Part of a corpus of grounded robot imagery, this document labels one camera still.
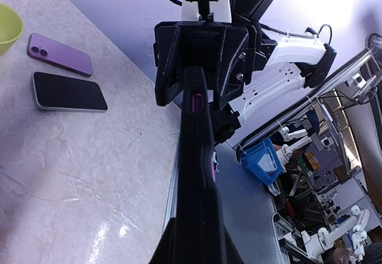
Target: purple smartphone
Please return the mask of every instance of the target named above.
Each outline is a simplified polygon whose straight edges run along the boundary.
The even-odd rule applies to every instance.
[[[88,54],[37,33],[30,36],[27,54],[31,58],[86,77],[93,74]]]

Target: marble table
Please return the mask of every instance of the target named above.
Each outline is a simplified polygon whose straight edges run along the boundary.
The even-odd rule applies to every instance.
[[[0,57],[0,263],[148,263],[159,239],[180,110],[68,0],[0,0],[24,20]],[[31,33],[87,52],[109,110],[42,112]]]

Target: person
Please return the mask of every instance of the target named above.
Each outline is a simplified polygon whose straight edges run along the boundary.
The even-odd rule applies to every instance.
[[[353,251],[345,248],[336,248],[331,252],[325,264],[349,264]],[[382,243],[374,243],[365,247],[365,255],[361,264],[382,264]]]

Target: green bowl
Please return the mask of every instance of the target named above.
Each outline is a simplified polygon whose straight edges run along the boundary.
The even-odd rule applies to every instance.
[[[4,55],[21,37],[24,23],[11,7],[0,3],[0,56]]]

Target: gray table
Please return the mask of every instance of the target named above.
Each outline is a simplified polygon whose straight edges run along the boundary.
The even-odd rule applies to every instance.
[[[223,203],[224,223],[246,264],[282,264],[272,217],[276,213],[266,187],[247,173],[232,149],[217,147],[216,183]]]
[[[0,57],[0,263],[147,264],[180,110],[157,107],[153,83],[68,0],[0,2],[25,25]],[[85,78],[29,58],[34,32],[91,56],[106,113],[37,110],[34,71]]]

